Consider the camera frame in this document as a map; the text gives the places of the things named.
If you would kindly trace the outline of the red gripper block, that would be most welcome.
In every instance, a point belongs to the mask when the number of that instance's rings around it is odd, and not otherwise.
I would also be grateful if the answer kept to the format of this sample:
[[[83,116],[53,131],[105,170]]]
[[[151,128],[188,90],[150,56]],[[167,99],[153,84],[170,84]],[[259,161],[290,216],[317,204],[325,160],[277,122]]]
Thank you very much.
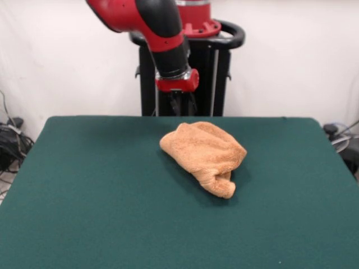
[[[182,91],[189,92],[188,94],[188,115],[196,115],[197,105],[194,96],[194,91],[199,86],[199,72],[195,68],[190,68],[183,74],[171,78],[164,78],[158,71],[155,73],[155,84],[159,91],[171,92]],[[177,101],[177,94],[172,92],[168,94],[169,103],[175,116],[180,116],[180,105]]]

